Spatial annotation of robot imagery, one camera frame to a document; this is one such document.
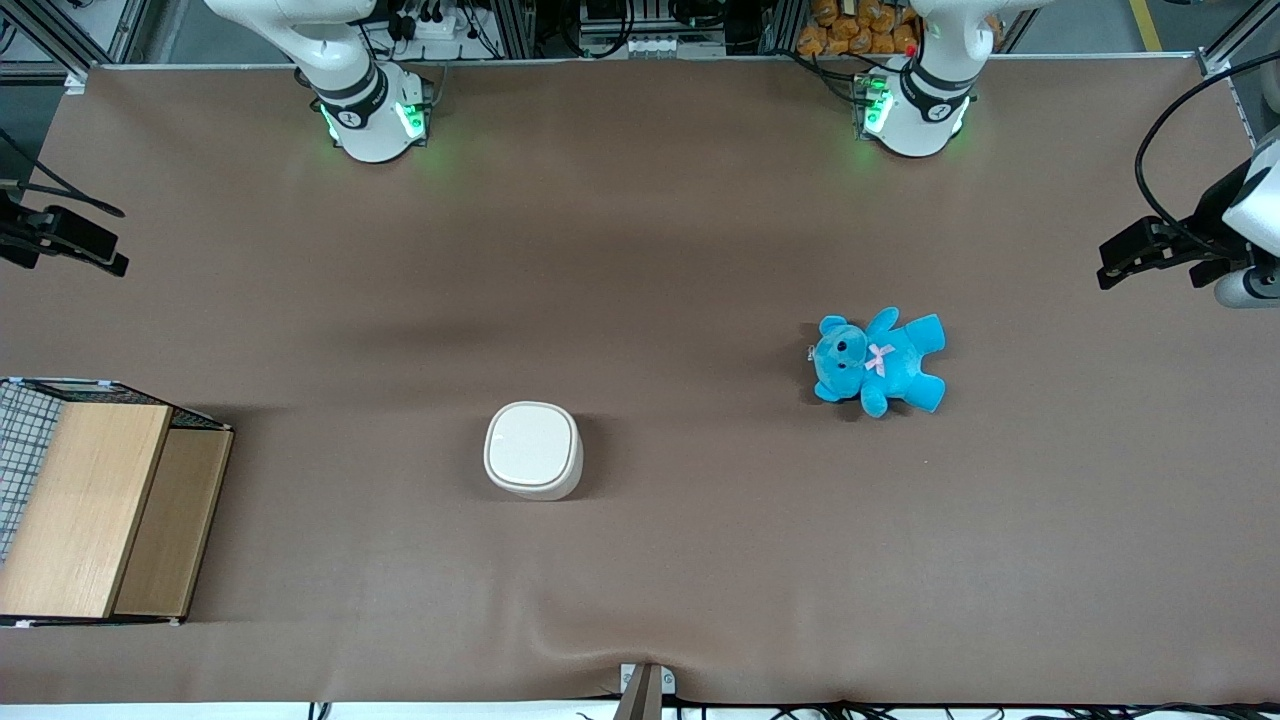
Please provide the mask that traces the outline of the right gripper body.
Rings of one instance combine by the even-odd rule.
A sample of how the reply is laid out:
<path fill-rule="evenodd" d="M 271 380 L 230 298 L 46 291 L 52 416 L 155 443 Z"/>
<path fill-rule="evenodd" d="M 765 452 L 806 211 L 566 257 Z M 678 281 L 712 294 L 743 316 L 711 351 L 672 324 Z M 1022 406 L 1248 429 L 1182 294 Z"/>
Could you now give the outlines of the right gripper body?
<path fill-rule="evenodd" d="M 47 213 L 26 208 L 1 191 L 1 256 L 24 269 L 35 269 L 42 256 L 44 225 Z"/>

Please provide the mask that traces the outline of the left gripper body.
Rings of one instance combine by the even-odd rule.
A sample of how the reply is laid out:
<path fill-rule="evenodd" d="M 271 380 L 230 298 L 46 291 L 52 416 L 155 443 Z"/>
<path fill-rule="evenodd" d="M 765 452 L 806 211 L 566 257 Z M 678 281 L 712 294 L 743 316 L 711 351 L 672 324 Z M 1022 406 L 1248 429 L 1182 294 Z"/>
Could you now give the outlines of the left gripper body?
<path fill-rule="evenodd" d="M 1216 291 L 1276 291 L 1279 255 L 1279 132 L 1248 161 L 1206 190 L 1184 224 L 1210 245 L 1187 249 L 1192 284 Z"/>

